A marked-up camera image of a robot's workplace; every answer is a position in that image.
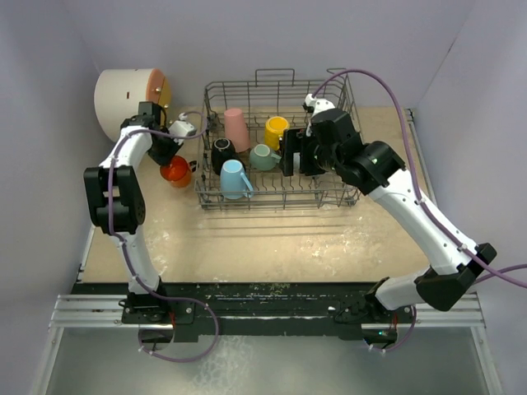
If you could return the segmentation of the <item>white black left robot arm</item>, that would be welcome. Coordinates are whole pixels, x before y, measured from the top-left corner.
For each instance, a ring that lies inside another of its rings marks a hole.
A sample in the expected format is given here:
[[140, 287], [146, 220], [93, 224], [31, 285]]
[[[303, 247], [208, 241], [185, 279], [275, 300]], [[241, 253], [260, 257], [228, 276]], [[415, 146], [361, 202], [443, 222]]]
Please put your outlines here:
[[127, 269], [128, 293], [121, 301], [125, 321], [160, 323], [170, 311], [142, 231], [146, 203], [136, 169], [144, 156], [168, 165], [179, 148], [166, 127], [163, 107], [143, 101], [138, 113], [121, 123], [118, 141], [106, 159], [83, 173], [91, 221], [110, 237]]

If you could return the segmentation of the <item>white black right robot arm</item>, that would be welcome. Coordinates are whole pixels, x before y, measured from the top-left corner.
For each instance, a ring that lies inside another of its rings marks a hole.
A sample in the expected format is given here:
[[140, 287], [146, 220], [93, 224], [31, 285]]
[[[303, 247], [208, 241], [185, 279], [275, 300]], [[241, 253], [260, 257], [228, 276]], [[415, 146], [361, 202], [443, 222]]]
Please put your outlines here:
[[308, 128], [284, 132], [280, 143], [284, 174], [300, 155], [301, 173], [333, 171], [382, 206], [424, 252], [430, 267], [407, 276], [386, 277], [366, 294], [367, 315], [384, 322], [401, 307], [426, 303], [450, 310], [490, 264], [497, 251], [457, 229], [412, 183], [403, 159], [385, 142], [366, 143], [351, 116], [340, 109], [318, 112]]

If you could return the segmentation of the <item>orange ceramic mug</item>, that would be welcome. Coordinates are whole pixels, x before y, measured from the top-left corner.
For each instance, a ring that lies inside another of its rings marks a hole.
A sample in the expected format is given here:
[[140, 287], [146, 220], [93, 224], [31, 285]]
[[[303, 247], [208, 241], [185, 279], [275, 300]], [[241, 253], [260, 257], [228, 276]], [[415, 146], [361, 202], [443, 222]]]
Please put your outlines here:
[[182, 156], [174, 156], [168, 165], [160, 166], [161, 177], [174, 188], [186, 188], [191, 184], [193, 166]]

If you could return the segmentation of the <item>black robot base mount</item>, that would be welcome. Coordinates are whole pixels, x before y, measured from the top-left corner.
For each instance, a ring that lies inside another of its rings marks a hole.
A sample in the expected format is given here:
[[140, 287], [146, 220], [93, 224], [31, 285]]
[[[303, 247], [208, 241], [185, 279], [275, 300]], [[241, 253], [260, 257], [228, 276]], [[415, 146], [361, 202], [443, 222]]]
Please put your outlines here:
[[371, 282], [167, 282], [163, 294], [132, 296], [124, 283], [81, 283], [74, 295], [116, 295], [125, 324], [166, 324], [177, 342], [201, 336], [338, 337], [359, 340], [364, 324], [392, 328], [411, 323], [408, 304], [375, 311], [366, 297]]

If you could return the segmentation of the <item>light blue ceramic mug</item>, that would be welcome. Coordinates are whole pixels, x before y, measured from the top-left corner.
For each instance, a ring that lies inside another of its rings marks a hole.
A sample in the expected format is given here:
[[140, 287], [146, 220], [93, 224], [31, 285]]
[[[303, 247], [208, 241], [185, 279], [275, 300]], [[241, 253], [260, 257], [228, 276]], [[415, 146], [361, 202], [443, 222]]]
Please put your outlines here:
[[254, 188], [239, 160], [227, 160], [223, 163], [220, 174], [220, 190], [222, 196], [229, 200], [254, 196]]

